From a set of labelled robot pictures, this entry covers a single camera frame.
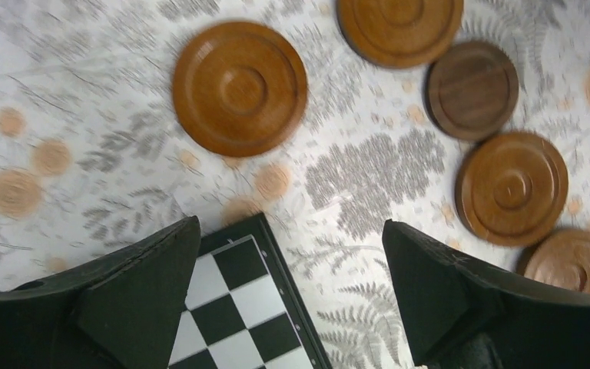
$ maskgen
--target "floral patterned fabric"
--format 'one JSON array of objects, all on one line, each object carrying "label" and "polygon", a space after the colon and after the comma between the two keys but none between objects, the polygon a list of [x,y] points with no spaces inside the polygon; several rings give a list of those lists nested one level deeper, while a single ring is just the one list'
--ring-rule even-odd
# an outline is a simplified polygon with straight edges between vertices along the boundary
[{"label": "floral patterned fabric", "polygon": [[[297,133],[247,160],[193,143],[171,102],[181,48],[229,18],[281,32],[310,84]],[[560,225],[590,229],[590,0],[465,0],[456,41],[474,38],[519,73],[505,130],[547,137],[568,164]],[[519,253],[457,219],[454,177],[472,146],[429,121],[426,69],[365,63],[339,33],[333,0],[0,0],[0,289],[185,214],[209,233],[265,211],[334,367],[413,367],[383,222],[508,269]]]}]

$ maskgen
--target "tablecloth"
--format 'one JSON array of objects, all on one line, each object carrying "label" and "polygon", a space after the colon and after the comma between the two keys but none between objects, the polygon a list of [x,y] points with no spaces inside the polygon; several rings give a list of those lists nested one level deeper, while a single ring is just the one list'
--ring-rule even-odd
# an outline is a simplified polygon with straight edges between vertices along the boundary
[{"label": "tablecloth", "polygon": [[[300,53],[297,133],[223,158],[177,123],[171,76],[198,30],[263,22]],[[590,0],[465,0],[456,42],[514,62],[505,130],[547,137],[569,170],[561,226],[590,229]],[[388,218],[513,269],[519,250],[456,216],[472,145],[423,108],[427,67],[377,68],[343,40],[333,0],[0,0],[0,290],[77,266],[186,214],[203,232],[264,211],[334,367],[413,367],[380,241]]]}]

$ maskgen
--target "wooden checker piece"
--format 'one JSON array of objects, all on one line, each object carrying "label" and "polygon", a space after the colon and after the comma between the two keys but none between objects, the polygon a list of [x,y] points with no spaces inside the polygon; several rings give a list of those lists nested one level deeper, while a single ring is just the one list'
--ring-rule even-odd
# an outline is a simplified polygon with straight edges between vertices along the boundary
[{"label": "wooden checker piece", "polygon": [[451,45],[463,0],[338,0],[340,30],[357,54],[388,68],[432,62]]},{"label": "wooden checker piece", "polygon": [[184,130],[209,151],[247,157],[288,139],[307,104],[307,73],[280,34],[226,22],[197,35],[177,62],[173,101]]},{"label": "wooden checker piece", "polygon": [[590,232],[568,229],[555,233],[531,256],[524,276],[590,294]]},{"label": "wooden checker piece", "polygon": [[448,135],[481,141],[512,117],[519,99],[519,78],[508,56],[487,42],[451,48],[431,68],[427,105]]},{"label": "wooden checker piece", "polygon": [[527,132],[499,135],[476,149],[456,179],[456,209],[476,236],[526,247],[549,235],[568,191],[562,156]]}]

